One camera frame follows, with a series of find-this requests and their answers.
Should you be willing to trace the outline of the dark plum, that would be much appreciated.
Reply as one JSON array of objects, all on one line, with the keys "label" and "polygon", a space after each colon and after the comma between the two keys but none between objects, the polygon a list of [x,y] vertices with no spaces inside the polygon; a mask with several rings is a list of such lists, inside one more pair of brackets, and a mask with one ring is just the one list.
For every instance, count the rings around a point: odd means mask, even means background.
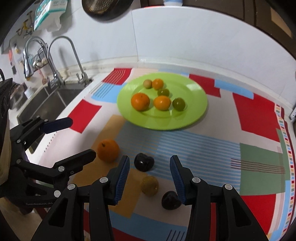
[{"label": "dark plum", "polygon": [[177,193],[174,191],[166,192],[162,197],[161,203],[162,207],[166,210],[175,210],[182,205]]},{"label": "dark plum", "polygon": [[139,153],[135,156],[134,166],[138,171],[147,172],[154,166],[154,158],[146,154]]}]

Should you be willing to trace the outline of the large orange with stem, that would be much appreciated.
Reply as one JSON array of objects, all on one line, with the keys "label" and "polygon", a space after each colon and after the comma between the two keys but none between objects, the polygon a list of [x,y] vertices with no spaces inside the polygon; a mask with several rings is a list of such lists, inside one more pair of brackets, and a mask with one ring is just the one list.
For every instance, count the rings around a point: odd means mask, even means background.
[{"label": "large orange with stem", "polygon": [[119,145],[115,140],[105,139],[99,142],[97,146],[97,156],[101,161],[113,163],[120,154]]}]

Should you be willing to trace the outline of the yellow-green fruit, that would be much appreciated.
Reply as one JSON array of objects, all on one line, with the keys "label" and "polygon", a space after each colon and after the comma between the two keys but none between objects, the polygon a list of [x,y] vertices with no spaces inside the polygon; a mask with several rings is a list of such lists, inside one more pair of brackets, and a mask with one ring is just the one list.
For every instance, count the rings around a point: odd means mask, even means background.
[{"label": "yellow-green fruit", "polygon": [[159,182],[154,176],[146,176],[142,179],[140,188],[143,194],[152,197],[158,193]]}]

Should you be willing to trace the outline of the big orange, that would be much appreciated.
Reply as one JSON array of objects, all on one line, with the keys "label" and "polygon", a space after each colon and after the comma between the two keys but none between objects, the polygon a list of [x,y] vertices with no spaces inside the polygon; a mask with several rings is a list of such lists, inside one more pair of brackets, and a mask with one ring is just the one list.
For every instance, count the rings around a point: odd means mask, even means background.
[{"label": "big orange", "polygon": [[166,96],[158,96],[153,101],[154,107],[161,111],[167,111],[170,108],[171,100]]}]

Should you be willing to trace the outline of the smaller orange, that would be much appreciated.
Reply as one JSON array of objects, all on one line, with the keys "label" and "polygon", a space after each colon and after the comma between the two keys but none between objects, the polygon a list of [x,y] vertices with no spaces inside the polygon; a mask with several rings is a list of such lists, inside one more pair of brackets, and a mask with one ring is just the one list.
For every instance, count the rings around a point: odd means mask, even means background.
[{"label": "smaller orange", "polygon": [[162,89],[164,87],[164,81],[160,78],[157,78],[152,81],[152,88],[155,90]]}]

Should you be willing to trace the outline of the large pull-down faucet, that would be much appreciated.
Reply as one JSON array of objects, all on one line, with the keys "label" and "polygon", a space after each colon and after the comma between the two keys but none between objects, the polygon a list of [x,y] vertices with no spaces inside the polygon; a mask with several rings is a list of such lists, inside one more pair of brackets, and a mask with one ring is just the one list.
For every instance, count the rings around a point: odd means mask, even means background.
[{"label": "large pull-down faucet", "polygon": [[[29,54],[29,45],[32,42],[37,42],[41,48],[39,49],[38,53],[31,58]],[[33,76],[35,71],[49,64],[53,73],[53,79],[48,79],[48,87],[52,89],[55,86],[61,87],[64,85],[64,80],[55,67],[51,54],[48,53],[48,49],[48,45],[43,41],[43,39],[37,36],[30,37],[25,42],[23,48],[23,74],[25,78],[28,79]]]}]

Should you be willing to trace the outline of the colourful patterned table mat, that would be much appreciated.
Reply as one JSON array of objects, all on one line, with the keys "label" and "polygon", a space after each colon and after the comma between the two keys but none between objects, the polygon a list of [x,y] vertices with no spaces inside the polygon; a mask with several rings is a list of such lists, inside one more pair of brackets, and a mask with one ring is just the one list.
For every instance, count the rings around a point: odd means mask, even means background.
[{"label": "colourful patterned table mat", "polygon": [[[63,112],[74,123],[44,145],[39,164],[57,161],[105,139],[115,140],[131,160],[138,153],[154,158],[151,171],[132,167],[123,197],[110,209],[116,240],[184,240],[190,207],[169,211],[162,197],[174,190],[169,160],[177,155],[185,167],[207,183],[231,184],[260,223],[269,240],[280,240],[295,219],[295,134],[286,111],[265,95],[194,74],[208,98],[205,116],[176,131],[153,131],[131,124],[116,99],[131,80],[150,69],[114,69],[99,78],[95,90],[81,94]],[[155,196],[142,193],[146,176],[159,182]]]}]

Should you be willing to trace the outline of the green tomato right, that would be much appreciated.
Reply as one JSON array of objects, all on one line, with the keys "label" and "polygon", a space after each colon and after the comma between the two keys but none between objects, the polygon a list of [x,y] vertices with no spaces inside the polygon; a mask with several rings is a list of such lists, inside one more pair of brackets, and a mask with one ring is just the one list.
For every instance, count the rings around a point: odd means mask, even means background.
[{"label": "green tomato right", "polygon": [[173,100],[173,108],[177,111],[183,111],[186,107],[184,99],[178,97]]}]

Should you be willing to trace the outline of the green tomato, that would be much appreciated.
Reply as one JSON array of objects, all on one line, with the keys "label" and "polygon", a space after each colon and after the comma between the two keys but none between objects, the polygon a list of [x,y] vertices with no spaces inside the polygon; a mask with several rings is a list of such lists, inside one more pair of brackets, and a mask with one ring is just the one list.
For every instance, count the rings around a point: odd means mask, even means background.
[{"label": "green tomato", "polygon": [[183,111],[186,107],[184,99],[178,97],[173,100],[173,108],[177,111]]},{"label": "green tomato", "polygon": [[166,97],[169,97],[170,96],[170,91],[166,88],[162,88],[162,89],[159,89],[158,92],[157,92],[158,96],[166,96]]}]

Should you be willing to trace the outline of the teal white paper box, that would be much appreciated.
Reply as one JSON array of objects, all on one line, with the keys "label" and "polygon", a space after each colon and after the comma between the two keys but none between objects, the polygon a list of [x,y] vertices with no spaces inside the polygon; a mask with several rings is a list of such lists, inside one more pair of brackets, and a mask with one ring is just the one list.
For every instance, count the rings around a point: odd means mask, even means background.
[{"label": "teal white paper box", "polygon": [[60,17],[66,12],[67,4],[67,0],[42,1],[35,11],[34,31],[56,32],[60,30]]}]

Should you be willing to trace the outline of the small beige round fruit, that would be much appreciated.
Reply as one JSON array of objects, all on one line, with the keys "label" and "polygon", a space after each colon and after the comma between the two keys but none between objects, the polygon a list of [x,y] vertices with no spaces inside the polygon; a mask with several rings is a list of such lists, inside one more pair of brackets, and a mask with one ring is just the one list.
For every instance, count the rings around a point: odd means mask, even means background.
[{"label": "small beige round fruit", "polygon": [[144,88],[146,89],[150,89],[152,88],[152,81],[150,79],[146,79],[144,82],[143,82],[143,86]]}]

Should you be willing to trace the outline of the green tomato middle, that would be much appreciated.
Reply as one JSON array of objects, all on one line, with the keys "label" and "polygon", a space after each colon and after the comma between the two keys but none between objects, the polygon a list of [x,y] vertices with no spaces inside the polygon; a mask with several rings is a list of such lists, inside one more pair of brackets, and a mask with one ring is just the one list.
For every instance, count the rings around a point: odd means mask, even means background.
[{"label": "green tomato middle", "polygon": [[170,96],[170,91],[166,88],[162,88],[162,89],[159,89],[158,92],[157,92],[158,96],[166,96],[166,97],[169,97]]}]

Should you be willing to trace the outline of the green plastic plate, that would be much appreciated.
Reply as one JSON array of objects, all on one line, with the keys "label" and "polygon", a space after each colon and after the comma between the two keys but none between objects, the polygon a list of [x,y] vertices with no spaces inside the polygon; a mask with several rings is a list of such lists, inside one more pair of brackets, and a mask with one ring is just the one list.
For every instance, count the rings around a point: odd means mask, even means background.
[{"label": "green plastic plate", "polygon": [[189,77],[156,72],[125,84],[117,96],[117,107],[136,126],[168,131],[198,121],[207,110],[208,99]]}]

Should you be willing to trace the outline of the black frying pan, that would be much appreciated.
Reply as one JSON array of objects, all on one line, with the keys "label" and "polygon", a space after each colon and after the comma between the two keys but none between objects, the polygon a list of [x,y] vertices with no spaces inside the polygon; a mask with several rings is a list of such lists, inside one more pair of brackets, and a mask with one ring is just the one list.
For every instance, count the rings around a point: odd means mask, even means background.
[{"label": "black frying pan", "polygon": [[133,0],[82,0],[85,13],[101,21],[113,20],[124,14]]}]

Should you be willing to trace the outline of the dark wooden window frame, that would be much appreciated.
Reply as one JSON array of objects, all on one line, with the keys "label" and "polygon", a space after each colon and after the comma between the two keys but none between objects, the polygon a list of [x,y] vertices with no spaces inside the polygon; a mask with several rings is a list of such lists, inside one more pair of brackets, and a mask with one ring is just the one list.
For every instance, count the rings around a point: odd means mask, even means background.
[{"label": "dark wooden window frame", "polygon": [[275,1],[183,1],[183,5],[242,20],[269,35],[295,57],[295,23]]}]

